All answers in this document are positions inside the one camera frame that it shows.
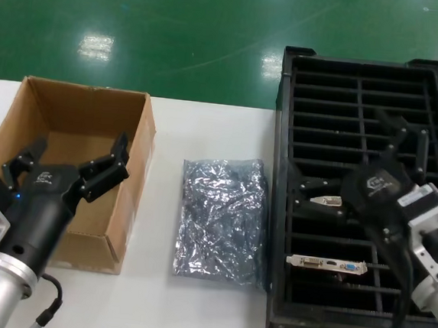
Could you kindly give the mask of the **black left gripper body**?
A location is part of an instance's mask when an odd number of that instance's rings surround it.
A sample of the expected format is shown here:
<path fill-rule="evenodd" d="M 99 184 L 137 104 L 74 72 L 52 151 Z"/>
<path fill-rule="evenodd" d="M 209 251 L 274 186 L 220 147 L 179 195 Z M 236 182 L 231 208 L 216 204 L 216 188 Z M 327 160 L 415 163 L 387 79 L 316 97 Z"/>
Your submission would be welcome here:
<path fill-rule="evenodd" d="M 0 242 L 0 252 L 41 276 L 75 216 L 81 199 L 79 179 L 75 165 L 35 165 L 5 214 L 11 225 Z"/>

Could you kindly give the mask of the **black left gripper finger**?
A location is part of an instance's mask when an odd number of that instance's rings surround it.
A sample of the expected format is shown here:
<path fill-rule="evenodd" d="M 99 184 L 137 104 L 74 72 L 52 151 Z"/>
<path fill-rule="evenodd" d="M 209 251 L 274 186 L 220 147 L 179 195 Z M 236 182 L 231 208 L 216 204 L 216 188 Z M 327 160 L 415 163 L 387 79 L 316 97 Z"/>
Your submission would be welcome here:
<path fill-rule="evenodd" d="M 107 155 L 92 159 L 78 167 L 81 184 L 80 196 L 91 203 L 129 178 L 127 163 L 128 137 L 122 132 Z"/>
<path fill-rule="evenodd" d="M 2 165 L 2 175 L 8 189 L 12 192 L 19 190 L 18 178 L 21 174 L 29 173 L 39 163 L 47 148 L 47 140 L 43 137 L 37 138 L 35 141 L 23 147 L 11 159 Z"/>

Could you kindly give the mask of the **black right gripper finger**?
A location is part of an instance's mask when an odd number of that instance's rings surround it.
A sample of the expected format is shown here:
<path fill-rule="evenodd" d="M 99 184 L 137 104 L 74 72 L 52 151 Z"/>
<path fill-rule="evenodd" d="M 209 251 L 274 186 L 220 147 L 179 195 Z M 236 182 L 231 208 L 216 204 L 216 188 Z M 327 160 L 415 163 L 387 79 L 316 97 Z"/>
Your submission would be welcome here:
<path fill-rule="evenodd" d="M 400 146 L 415 138 L 415 164 L 408 174 L 413 182 L 426 182 L 430 133 L 426 129 L 410 126 L 402 115 L 389 115 L 383 109 L 375 110 L 375 118 L 389 135 L 387 147 L 381 153 L 381 157 L 397 160 Z"/>
<path fill-rule="evenodd" d="M 339 195 L 340 179 L 307 177 L 290 164 L 287 192 L 296 217 L 347 221 L 349 211 Z"/>

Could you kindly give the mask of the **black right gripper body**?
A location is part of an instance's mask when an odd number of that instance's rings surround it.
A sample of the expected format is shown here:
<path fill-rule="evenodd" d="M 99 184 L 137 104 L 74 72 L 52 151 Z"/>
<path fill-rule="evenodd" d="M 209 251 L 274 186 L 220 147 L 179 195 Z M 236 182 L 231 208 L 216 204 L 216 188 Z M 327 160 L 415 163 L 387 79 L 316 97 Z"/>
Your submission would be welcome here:
<path fill-rule="evenodd" d="M 414 288 L 416 265 L 410 252 L 408 223 L 426 212 L 426 198 L 415 189 L 401 163 L 372 161 L 342 180 L 344 206 L 374 243 L 401 289 Z"/>

